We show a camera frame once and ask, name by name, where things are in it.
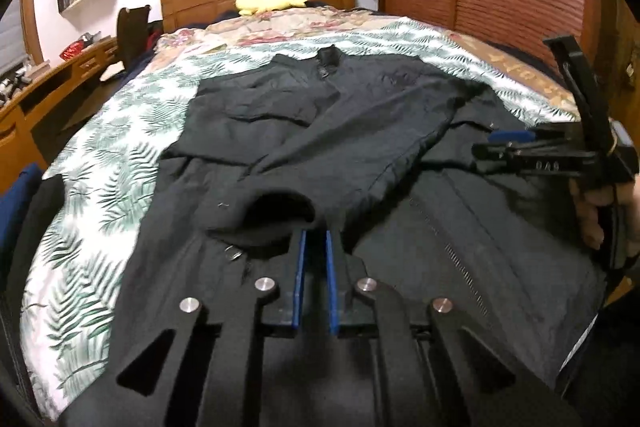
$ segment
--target desk drawer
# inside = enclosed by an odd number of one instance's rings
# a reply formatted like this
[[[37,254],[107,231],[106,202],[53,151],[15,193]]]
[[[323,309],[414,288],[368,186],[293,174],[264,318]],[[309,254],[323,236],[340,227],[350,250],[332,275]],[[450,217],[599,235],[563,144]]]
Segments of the desk drawer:
[[[91,78],[92,76],[94,76],[94,74],[97,74],[101,68],[102,67],[100,63],[96,62],[95,64],[92,64],[92,66],[89,69],[81,70],[81,73],[80,73],[81,83],[87,80],[88,78]]]
[[[111,62],[116,53],[118,52],[118,45],[114,44],[111,48],[108,48],[104,51],[104,55],[106,56],[107,62]]]
[[[81,72],[81,74],[87,70],[92,69],[97,65],[98,65],[98,57],[96,57],[95,54],[91,55],[90,57],[82,58],[81,60],[78,60],[78,69]]]

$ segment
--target white blanket with green leaf pattern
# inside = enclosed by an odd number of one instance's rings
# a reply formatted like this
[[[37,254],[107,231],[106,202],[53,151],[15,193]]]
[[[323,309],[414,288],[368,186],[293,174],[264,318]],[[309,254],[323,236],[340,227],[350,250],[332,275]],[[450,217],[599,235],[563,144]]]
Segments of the white blanket with green leaf pattern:
[[[406,18],[381,30],[190,57],[137,77],[70,140],[45,174],[63,175],[65,206],[42,238],[20,318],[24,358],[45,415],[56,418],[103,371],[120,279],[151,203],[156,161],[180,135],[200,79],[257,68],[278,53],[312,57],[331,44],[353,55],[418,55],[447,73],[485,82],[527,124],[572,119],[436,28]]]

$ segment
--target wooden desk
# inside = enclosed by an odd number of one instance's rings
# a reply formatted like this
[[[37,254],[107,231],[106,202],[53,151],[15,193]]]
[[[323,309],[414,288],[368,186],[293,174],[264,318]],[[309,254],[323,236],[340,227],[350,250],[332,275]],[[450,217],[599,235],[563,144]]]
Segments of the wooden desk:
[[[85,81],[116,61],[115,38],[105,38],[77,57],[37,77],[0,109],[0,193],[9,188],[28,164],[47,168],[31,131]]]

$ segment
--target yellow plush toy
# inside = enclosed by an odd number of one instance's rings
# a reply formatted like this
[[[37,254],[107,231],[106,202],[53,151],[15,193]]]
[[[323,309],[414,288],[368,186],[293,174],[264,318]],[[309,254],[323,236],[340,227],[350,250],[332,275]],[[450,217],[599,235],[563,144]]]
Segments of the yellow plush toy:
[[[291,6],[304,8],[305,2],[306,0],[236,0],[236,8],[238,8],[240,15],[253,15],[273,10],[284,10]]]

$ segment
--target bedsheet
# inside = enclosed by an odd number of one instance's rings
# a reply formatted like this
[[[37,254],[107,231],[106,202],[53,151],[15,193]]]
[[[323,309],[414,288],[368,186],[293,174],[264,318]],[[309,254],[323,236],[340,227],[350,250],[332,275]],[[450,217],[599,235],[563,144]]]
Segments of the bedsheet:
[[[167,67],[180,58],[215,53],[234,46],[284,42],[330,32],[382,28],[395,16],[373,15],[368,10],[338,10],[332,6],[290,8],[243,16],[209,25],[182,28],[165,34],[156,44],[156,56],[144,73]]]
[[[447,73],[485,82],[527,124],[575,118],[570,96],[549,102],[443,31],[407,18],[376,30],[193,55],[138,76],[71,139],[44,174],[62,174],[65,206],[34,257],[20,338],[36,400],[46,416],[56,418],[104,370],[120,278],[151,202],[156,160],[180,135],[200,79],[257,68],[275,54],[312,57],[332,44],[354,55],[417,55]]]

